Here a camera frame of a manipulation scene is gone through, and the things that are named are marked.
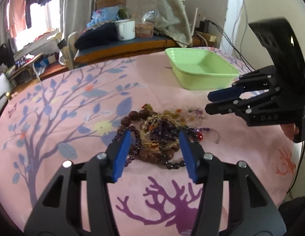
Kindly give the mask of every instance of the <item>blue gripper pad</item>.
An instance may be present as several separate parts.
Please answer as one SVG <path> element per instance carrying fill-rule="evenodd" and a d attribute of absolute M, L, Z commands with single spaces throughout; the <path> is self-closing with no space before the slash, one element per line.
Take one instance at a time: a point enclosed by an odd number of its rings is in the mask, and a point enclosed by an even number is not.
<path fill-rule="evenodd" d="M 196 173 L 196 162 L 194 160 L 188 141 L 189 140 L 186 139 L 183 131 L 181 131 L 179 134 L 179 143 L 186 164 L 187 173 L 189 174 L 190 179 L 192 179 L 193 182 L 196 183 L 198 180 L 198 176 Z"/>
<path fill-rule="evenodd" d="M 126 158 L 129 152 L 129 148 L 131 146 L 131 132 L 128 131 L 121 141 L 122 143 L 120 145 L 120 149 L 117 151 L 117 155 L 113 163 L 112 180 L 115 183 L 122 176 L 123 173 Z"/>
<path fill-rule="evenodd" d="M 231 88 L 210 92 L 208 94 L 208 100 L 211 102 L 218 102 L 218 101 L 223 101 L 223 100 L 232 99 L 232 98 L 236 99 L 236 98 L 239 98 L 240 95 L 243 93 L 244 93 L 244 90 L 242 88 L 233 86 Z"/>

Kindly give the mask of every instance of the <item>white enamel mug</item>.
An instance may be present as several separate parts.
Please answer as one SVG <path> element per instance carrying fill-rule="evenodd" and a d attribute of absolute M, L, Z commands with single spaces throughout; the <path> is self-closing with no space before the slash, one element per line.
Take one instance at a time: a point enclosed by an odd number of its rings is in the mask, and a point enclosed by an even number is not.
<path fill-rule="evenodd" d="M 135 38 L 135 20 L 124 19 L 115 21 L 117 36 L 120 41 Z"/>

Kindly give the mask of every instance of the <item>purple deer head print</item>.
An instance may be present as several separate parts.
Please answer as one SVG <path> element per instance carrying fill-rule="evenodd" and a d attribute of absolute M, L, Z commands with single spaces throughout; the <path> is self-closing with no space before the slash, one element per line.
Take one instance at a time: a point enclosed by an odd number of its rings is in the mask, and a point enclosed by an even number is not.
<path fill-rule="evenodd" d="M 188 205 L 196 201 L 200 197 L 202 189 L 200 189 L 195 195 L 193 192 L 192 184 L 188 183 L 188 190 L 191 199 L 187 200 L 188 194 L 185 194 L 184 197 L 181 199 L 181 196 L 184 194 L 185 191 L 185 186 L 179 187 L 177 182 L 172 180 L 173 187 L 176 191 L 176 195 L 172 198 L 167 194 L 165 189 L 157 183 L 157 181 L 153 177 L 149 176 L 148 179 L 152 182 L 152 184 L 150 185 L 150 188 L 146 187 L 146 193 L 144 193 L 143 196 L 152 196 L 153 203 L 150 203 L 148 200 L 146 200 L 145 202 L 148 207 L 159 212 L 161 217 L 159 220 L 149 220 L 147 218 L 135 215 L 133 212 L 131 212 L 127 204 L 129 196 L 126 196 L 124 200 L 121 200 L 118 197 L 117 199 L 122 204 L 122 207 L 116 205 L 116 208 L 124 212 L 128 217 L 138 221 L 142 221 L 144 225 L 156 225 L 167 221 L 165 226 L 171 226 L 175 224 L 179 234 L 184 236 L 190 235 L 197 215 L 197 208 L 190 208 Z M 161 195 L 163 197 L 162 201 L 158 200 L 158 195 Z M 174 211 L 166 213 L 166 201 L 169 201 L 175 206 Z"/>

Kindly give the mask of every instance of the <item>red bead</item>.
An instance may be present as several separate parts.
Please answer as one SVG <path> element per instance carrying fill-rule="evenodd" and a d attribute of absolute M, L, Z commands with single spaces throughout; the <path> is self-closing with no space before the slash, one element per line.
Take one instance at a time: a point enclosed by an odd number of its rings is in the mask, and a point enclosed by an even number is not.
<path fill-rule="evenodd" d="M 199 142 L 203 140 L 203 134 L 200 131 L 197 132 L 197 139 Z"/>

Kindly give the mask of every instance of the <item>pink tablecloth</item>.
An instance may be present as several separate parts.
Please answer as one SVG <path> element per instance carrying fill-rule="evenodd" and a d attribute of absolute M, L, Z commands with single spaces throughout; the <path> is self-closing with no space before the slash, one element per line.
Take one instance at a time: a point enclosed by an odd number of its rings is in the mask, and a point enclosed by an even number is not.
<path fill-rule="evenodd" d="M 212 50 L 246 72 L 240 61 Z M 208 92 L 184 90 L 169 66 L 164 52 L 94 64 L 47 79 L 8 104 L 0 118 L 0 201 L 18 227 L 24 228 L 62 162 L 85 162 L 104 151 L 129 111 L 145 103 L 155 111 L 208 103 Z M 203 126 L 221 135 L 216 144 L 215 133 L 206 133 L 204 150 L 225 162 L 247 161 L 279 205 L 295 170 L 292 142 L 280 127 L 249 128 L 234 114 L 208 116 Z M 175 159 L 180 158 L 177 152 Z M 133 236 L 145 230 L 151 236 L 189 235 L 200 189 L 191 184 L 185 168 L 132 162 L 118 183 L 109 185 L 120 234 Z M 85 186 L 83 199 L 88 229 Z M 224 197 L 221 228 L 226 226 L 227 210 Z"/>

